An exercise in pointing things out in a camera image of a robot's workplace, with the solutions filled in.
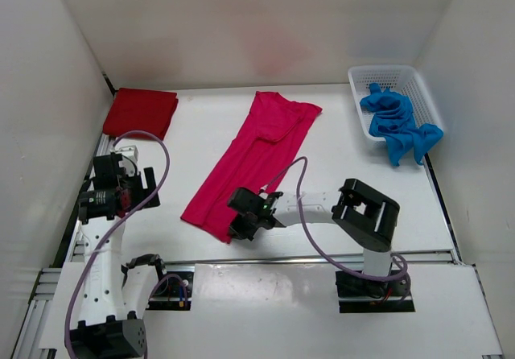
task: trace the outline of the pink t-shirt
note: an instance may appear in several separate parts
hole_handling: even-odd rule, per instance
[[[237,215],[227,207],[236,188],[258,192],[297,155],[317,105],[288,101],[276,92],[256,92],[243,126],[192,198],[181,219],[230,243],[229,225]],[[273,192],[282,177],[268,187]]]

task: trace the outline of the blue cloth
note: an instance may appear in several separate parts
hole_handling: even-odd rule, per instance
[[[386,139],[389,160],[394,166],[399,165],[401,157],[412,147],[415,161],[422,164],[423,156],[443,136],[442,130],[434,124],[417,128],[410,98],[389,88],[381,92],[377,83],[370,85],[370,96],[363,97],[360,104],[375,113],[369,133]]]

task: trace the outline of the white platform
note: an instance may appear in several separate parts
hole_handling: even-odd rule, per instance
[[[412,64],[449,0],[65,0],[115,87],[337,82]]]
[[[240,258],[315,256],[302,229],[261,231],[256,239],[226,245],[179,217],[189,200],[224,154],[243,123],[256,90],[274,90],[295,101],[323,108],[299,155],[309,158],[304,180],[306,192],[335,191],[345,179],[359,178],[401,205],[393,248],[399,251],[450,250],[452,242],[439,203],[424,167],[406,157],[400,167],[390,166],[384,151],[369,152],[357,117],[349,85],[301,85],[243,89],[179,91],[179,105],[165,138],[171,154],[171,172],[159,193],[161,206],[143,210],[126,226],[122,252],[129,261],[145,253],[158,253],[168,262]],[[156,178],[164,169],[158,144],[135,143],[140,168],[152,166]],[[295,190],[300,172],[293,167],[280,190]],[[330,254],[357,254],[362,249],[335,225],[312,225],[314,238]]]
[[[81,263],[61,274],[40,348],[63,347]],[[410,265],[415,312],[340,314],[335,269],[196,265],[190,312],[146,312],[149,358],[481,359],[501,354],[470,266]]]

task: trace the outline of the white basket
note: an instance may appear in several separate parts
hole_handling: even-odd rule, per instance
[[[381,90],[389,87],[390,90],[401,93],[410,98],[413,104],[413,115],[417,126],[432,123],[443,130],[441,121],[436,112],[435,105],[417,71],[409,65],[363,65],[348,70],[348,79],[351,83],[352,95],[360,116],[361,128],[365,133],[367,142],[371,146],[385,146],[384,138],[377,138],[369,133],[373,112],[361,108],[360,101],[370,94],[371,83],[378,83]]]

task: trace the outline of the table surface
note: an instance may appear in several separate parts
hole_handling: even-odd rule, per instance
[[[245,120],[257,90],[273,90],[294,101],[323,108],[304,140],[299,155],[309,166],[305,192],[340,188],[347,178],[358,178],[391,196],[401,205],[393,248],[401,252],[451,250],[451,236],[426,169],[406,156],[392,167],[386,149],[366,146],[350,85],[294,85],[239,89],[178,91],[179,105],[165,143],[171,169],[159,192],[161,206],[146,209],[126,224],[122,253],[131,259],[160,254],[167,262],[222,261],[316,256],[302,228],[261,230],[254,241],[222,243],[179,219],[189,200],[224,154]],[[128,139],[136,144],[138,167],[152,166],[159,179],[164,157],[157,143]],[[293,166],[279,190],[294,192],[301,165]],[[362,249],[336,225],[313,224],[313,237],[329,254],[359,254]]]
[[[82,269],[80,262],[64,264],[42,328],[39,347],[57,349],[56,359],[68,357],[63,304]],[[480,359],[501,354],[474,268],[411,264],[410,275],[415,312],[340,314],[335,268],[328,264],[197,264],[191,311],[145,312],[149,358]]]

